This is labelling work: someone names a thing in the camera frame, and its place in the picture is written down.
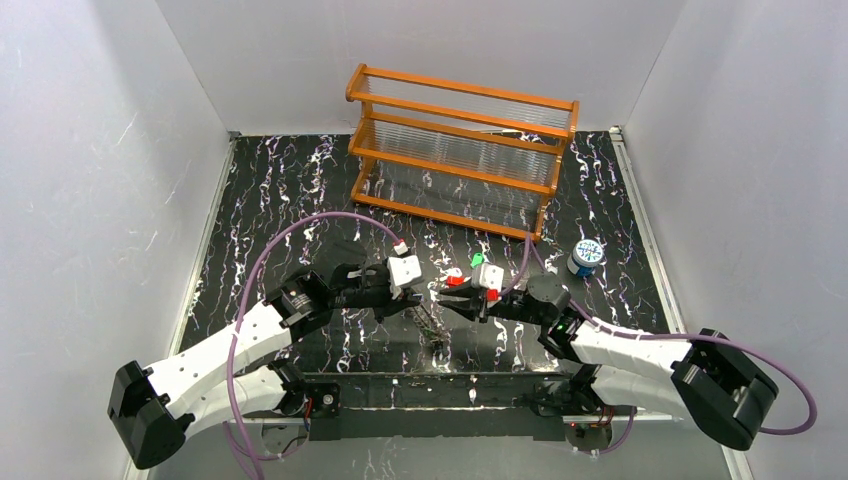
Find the metal oval keyring holder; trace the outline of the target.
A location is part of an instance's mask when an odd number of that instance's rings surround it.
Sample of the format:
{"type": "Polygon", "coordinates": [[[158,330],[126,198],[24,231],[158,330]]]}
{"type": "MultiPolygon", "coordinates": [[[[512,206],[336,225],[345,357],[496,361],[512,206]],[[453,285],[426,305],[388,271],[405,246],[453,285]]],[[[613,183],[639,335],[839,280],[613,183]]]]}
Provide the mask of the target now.
{"type": "Polygon", "coordinates": [[[412,307],[410,312],[426,346],[434,353],[443,353],[450,339],[448,329],[424,305],[412,307]]]}

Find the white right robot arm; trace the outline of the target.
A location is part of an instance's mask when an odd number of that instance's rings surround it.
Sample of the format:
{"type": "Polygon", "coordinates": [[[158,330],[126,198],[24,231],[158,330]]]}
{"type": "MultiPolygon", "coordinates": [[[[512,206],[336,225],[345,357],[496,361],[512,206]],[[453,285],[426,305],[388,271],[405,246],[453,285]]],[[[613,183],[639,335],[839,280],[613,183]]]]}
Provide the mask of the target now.
{"type": "Polygon", "coordinates": [[[664,339],[592,319],[553,274],[534,275],[506,294],[466,280],[441,290],[438,303],[470,321],[538,326],[544,350],[573,369],[563,392],[545,400],[567,410],[643,408],[691,421],[717,443],[745,451],[779,394],[721,333],[705,329],[699,339],[664,339]]]}

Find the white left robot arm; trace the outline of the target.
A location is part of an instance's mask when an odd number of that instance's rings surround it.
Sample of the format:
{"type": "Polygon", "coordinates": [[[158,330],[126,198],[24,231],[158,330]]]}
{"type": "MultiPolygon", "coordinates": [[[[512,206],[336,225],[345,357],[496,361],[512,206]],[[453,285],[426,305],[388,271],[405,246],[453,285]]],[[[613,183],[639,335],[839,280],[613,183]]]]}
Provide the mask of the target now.
{"type": "Polygon", "coordinates": [[[192,435],[244,413],[276,411],[332,416],[338,387],[315,383],[285,359],[248,374],[241,369],[322,329],[337,310],[370,309],[378,319],[416,307],[418,257],[405,245],[366,266],[336,266],[329,278],[303,267],[230,324],[193,347],[146,367],[131,361],[114,377],[107,408],[140,470],[173,456],[192,435]]]}

